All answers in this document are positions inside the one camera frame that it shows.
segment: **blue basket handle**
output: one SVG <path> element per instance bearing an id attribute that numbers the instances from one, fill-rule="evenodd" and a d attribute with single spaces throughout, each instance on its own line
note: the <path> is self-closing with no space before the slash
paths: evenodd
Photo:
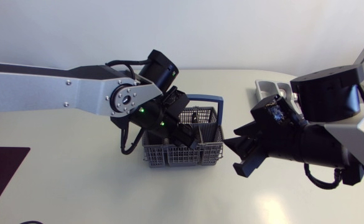
<path id="1" fill-rule="evenodd" d="M 221 96 L 212 96 L 204 94 L 187 94 L 187 97 L 189 98 L 189 100 L 218 103 L 218 125 L 222 125 L 223 98 Z"/>

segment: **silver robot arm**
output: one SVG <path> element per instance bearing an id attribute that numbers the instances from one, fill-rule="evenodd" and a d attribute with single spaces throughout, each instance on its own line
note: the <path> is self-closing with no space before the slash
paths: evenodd
<path id="1" fill-rule="evenodd" d="M 58 70 L 0 64 L 0 111 L 78 108 L 120 118 L 159 95 L 152 81 L 106 65 Z"/>

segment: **table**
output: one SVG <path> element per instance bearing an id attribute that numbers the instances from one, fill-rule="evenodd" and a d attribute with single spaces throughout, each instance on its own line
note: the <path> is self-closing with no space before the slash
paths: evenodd
<path id="1" fill-rule="evenodd" d="M 253 120 L 256 79 L 294 78 L 259 70 L 181 70 L 174 85 L 222 96 L 223 133 Z M 207 105 L 191 102 L 193 105 Z M 129 141 L 138 133 L 134 125 Z M 215 166 L 151 169 L 142 146 L 128 156 L 109 117 L 76 109 L 0 113 L 0 146 L 31 147 L 0 197 L 0 223 L 364 223 L 364 178 L 354 187 L 314 186 L 298 162 L 267 158 L 249 178 L 224 146 Z M 333 180 L 333 169 L 312 166 Z"/>

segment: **dish rack basket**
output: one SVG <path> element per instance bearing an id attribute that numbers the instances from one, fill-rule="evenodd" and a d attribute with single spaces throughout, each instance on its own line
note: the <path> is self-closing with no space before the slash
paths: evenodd
<path id="1" fill-rule="evenodd" d="M 149 132 L 142 137 L 144 160 L 150 167 L 171 167 L 215 165 L 223 157 L 223 98 L 212 95 L 187 95 L 192 101 L 209 101 L 218 104 L 214 107 L 188 107 L 179 115 L 180 122 L 189 124 L 198 130 L 196 138 L 199 143 L 195 149 L 185 145 L 170 144 L 168 139 L 159 138 Z"/>

